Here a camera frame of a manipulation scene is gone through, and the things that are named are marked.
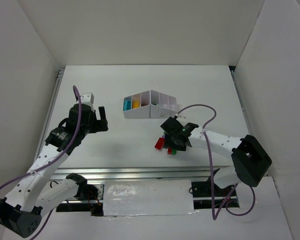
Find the small red lego brick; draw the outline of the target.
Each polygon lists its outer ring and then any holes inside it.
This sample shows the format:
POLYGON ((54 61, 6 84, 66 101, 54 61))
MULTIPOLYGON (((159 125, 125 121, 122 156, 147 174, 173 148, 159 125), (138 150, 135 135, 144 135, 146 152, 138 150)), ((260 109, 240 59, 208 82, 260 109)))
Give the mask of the small red lego brick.
POLYGON ((171 148, 168 148, 167 153, 168 153, 169 155, 171 155, 172 152, 173 152, 172 149, 171 149, 171 148))

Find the teal frog flower lego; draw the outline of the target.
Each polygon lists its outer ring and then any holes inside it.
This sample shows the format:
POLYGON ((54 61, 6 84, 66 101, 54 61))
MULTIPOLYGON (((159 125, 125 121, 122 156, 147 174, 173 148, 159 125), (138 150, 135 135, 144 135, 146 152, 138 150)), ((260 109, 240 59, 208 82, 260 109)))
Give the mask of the teal frog flower lego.
POLYGON ((132 99, 125 98, 123 101, 123 111, 129 111, 132 109, 132 99))

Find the yellow butterfly lego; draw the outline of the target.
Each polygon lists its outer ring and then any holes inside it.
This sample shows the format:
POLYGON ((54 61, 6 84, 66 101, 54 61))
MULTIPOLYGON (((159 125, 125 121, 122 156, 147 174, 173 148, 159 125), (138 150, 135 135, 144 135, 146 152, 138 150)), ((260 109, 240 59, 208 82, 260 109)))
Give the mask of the yellow butterfly lego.
POLYGON ((137 103, 134 103, 133 105, 132 105, 132 108, 133 109, 136 109, 136 108, 138 108, 139 107, 139 105, 137 104, 137 103))

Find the light tan lego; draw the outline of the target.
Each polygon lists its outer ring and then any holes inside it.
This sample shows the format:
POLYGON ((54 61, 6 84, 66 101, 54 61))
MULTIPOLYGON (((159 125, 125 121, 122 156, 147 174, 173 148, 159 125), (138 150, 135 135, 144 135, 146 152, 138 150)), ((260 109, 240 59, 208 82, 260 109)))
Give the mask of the light tan lego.
POLYGON ((137 104, 138 104, 138 107, 141 106, 140 102, 138 102, 138 101, 134 101, 134 102, 132 103, 132 105, 133 105, 134 103, 137 103, 137 104))

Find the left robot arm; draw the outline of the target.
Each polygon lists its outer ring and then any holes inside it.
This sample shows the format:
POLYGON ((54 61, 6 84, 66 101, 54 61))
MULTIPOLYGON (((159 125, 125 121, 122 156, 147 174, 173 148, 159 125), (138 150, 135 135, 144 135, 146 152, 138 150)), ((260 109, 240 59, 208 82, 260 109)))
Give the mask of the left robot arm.
POLYGON ((100 190, 77 173, 68 174, 57 186, 43 191, 59 166, 78 147, 87 134, 106 132, 108 121, 105 108, 98 108, 100 119, 92 105, 75 104, 67 118, 53 129, 45 140, 36 161, 17 185, 0 198, 0 224, 22 238, 30 237, 42 218, 70 198, 96 200, 100 190))

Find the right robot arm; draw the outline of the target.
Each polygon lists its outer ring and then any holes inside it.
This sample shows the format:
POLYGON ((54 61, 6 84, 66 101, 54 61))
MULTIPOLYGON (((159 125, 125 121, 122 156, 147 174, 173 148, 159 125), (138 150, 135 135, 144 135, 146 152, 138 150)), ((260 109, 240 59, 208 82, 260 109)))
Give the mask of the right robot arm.
POLYGON ((272 159, 252 135, 227 136, 191 122, 182 125, 176 117, 169 117, 160 127, 166 149, 184 152, 187 147, 200 148, 232 161, 230 166, 212 173, 213 182, 220 189, 240 183, 255 188, 272 165, 272 159))

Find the white divided organizer bin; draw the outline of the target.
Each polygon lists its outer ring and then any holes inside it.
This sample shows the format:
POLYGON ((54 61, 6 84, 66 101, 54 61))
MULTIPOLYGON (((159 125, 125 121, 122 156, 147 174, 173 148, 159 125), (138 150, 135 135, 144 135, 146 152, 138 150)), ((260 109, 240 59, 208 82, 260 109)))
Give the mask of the white divided organizer bin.
POLYGON ((178 112, 177 99, 174 96, 155 90, 143 91, 125 98, 131 98, 132 101, 131 110, 123 111, 126 119, 168 118, 178 112), (140 107, 133 109, 133 102, 140 102, 140 107))

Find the aluminium frame rail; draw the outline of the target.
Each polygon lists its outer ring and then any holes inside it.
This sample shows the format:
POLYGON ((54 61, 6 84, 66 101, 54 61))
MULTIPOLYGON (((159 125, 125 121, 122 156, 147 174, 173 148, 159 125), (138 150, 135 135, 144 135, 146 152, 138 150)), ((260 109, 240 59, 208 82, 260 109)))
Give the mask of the aluminium frame rail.
POLYGON ((77 173, 89 180, 199 178, 209 175, 208 152, 189 147, 170 155, 156 150, 162 118, 125 118, 124 98, 155 91, 181 119, 226 136, 243 138, 249 130, 230 68, 226 65, 68 65, 58 85, 49 128, 74 104, 73 86, 93 93, 103 106, 108 131, 89 134, 60 166, 53 179, 77 173))

